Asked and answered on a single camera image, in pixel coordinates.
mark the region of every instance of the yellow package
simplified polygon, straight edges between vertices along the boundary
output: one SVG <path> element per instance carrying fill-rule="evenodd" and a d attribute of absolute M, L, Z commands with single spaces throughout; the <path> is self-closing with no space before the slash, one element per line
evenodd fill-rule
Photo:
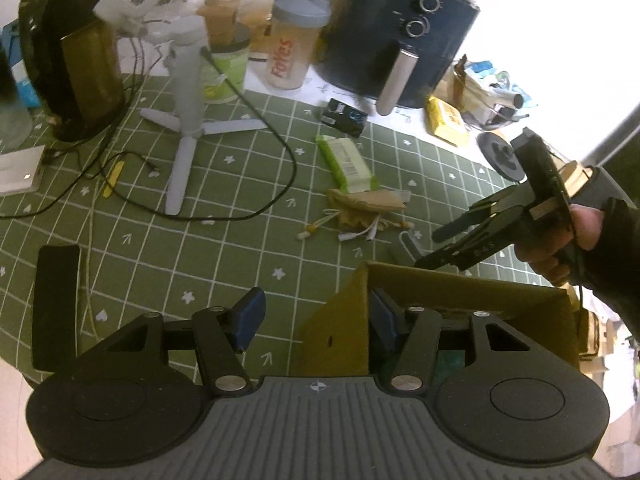
<path fill-rule="evenodd" d="M 427 115 L 431 123 L 431 133 L 454 146 L 466 146 L 469 132 L 460 112 L 450 104 L 431 96 L 426 103 Z"/>

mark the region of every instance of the star print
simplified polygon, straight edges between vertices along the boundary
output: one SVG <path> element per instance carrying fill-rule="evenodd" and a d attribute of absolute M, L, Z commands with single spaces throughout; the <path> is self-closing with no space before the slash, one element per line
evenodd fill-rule
<path fill-rule="evenodd" d="M 272 276 L 276 280 L 280 281 L 282 278 L 284 278 L 286 276 L 286 274 L 285 274 L 284 270 L 282 270 L 282 268 L 279 268 L 279 269 L 273 269 Z"/>
<path fill-rule="evenodd" d="M 186 304 L 190 304 L 191 301 L 195 301 L 196 297 L 193 295 L 193 292 L 189 291 L 185 291 L 182 293 L 182 300 L 186 303 Z"/>

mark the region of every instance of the metal screw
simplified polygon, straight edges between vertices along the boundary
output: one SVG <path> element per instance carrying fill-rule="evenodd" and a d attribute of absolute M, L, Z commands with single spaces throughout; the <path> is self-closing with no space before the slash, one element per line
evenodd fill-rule
<path fill-rule="evenodd" d="M 218 377 L 214 384 L 223 392 L 237 392 L 246 386 L 246 380 L 238 375 L 223 375 Z"/>
<path fill-rule="evenodd" d="M 391 379 L 391 385 L 396 390 L 412 392 L 422 387 L 422 381 L 418 377 L 412 375 L 397 375 Z"/>

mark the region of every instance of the gray gripper base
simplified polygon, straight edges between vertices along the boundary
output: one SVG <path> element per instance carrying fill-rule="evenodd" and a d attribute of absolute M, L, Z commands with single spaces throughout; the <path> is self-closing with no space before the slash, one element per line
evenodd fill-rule
<path fill-rule="evenodd" d="M 373 378 L 265 378 L 214 403 L 183 443 L 122 468 L 40 463 L 28 480 L 605 480 L 588 458 L 554 467 L 492 463 L 446 437 L 418 399 Z"/>

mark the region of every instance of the black phone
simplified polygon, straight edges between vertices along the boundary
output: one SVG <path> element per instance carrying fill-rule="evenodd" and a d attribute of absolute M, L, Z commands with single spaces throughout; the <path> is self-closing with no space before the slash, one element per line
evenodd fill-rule
<path fill-rule="evenodd" d="M 57 372 L 76 358 L 79 284 L 79 246 L 40 248 L 31 329 L 31 359 L 36 370 Z"/>

